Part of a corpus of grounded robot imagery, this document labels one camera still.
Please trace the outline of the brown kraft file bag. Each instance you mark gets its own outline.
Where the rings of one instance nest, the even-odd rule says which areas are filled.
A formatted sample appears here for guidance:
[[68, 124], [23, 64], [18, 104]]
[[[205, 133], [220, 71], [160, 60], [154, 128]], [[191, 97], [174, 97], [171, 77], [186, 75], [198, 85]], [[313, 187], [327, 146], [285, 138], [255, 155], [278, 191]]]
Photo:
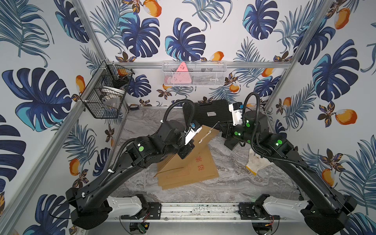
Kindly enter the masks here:
[[209, 142], [218, 134], [218, 130], [203, 125], [193, 138], [193, 142], [187, 145], [192, 150], [185, 157], [183, 157], [186, 153], [184, 150], [158, 163], [155, 177], [160, 181], [165, 180], [166, 184], [171, 184], [173, 180], [184, 181], [214, 175], [215, 164]]

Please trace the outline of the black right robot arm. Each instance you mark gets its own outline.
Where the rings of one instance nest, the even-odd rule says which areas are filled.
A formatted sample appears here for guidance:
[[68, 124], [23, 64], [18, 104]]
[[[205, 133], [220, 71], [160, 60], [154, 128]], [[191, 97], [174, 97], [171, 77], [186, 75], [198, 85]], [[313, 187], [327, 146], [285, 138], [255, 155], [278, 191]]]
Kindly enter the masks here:
[[[256, 98], [256, 108], [247, 111], [247, 100], [252, 96]], [[266, 194], [260, 196], [254, 205], [269, 216], [291, 215], [319, 235], [334, 235], [345, 229], [357, 206], [356, 200], [339, 193], [324, 181], [286, 137], [269, 132], [267, 116], [260, 112], [260, 97], [256, 92], [251, 92], [246, 99], [243, 103], [229, 105], [233, 121], [220, 126], [226, 139], [225, 146], [232, 150], [237, 145], [249, 144], [255, 154], [282, 169], [308, 196], [301, 207]]]

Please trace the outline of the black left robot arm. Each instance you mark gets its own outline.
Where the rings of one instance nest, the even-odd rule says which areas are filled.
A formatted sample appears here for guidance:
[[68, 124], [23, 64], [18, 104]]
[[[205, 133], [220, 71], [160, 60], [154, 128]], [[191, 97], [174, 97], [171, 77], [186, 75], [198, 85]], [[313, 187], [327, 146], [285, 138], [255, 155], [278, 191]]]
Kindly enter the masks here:
[[[192, 108], [186, 125], [167, 119], [170, 111], [182, 103]], [[97, 227], [115, 211], [108, 197], [124, 182], [167, 157], [178, 155], [181, 159], [186, 158], [194, 149], [189, 133], [195, 134], [199, 129], [198, 123], [193, 121], [194, 113], [195, 104], [191, 100], [183, 99], [170, 105], [154, 134], [125, 141], [113, 164], [93, 182], [80, 189], [67, 190], [67, 202], [74, 207], [70, 214], [72, 224], [85, 230]]]

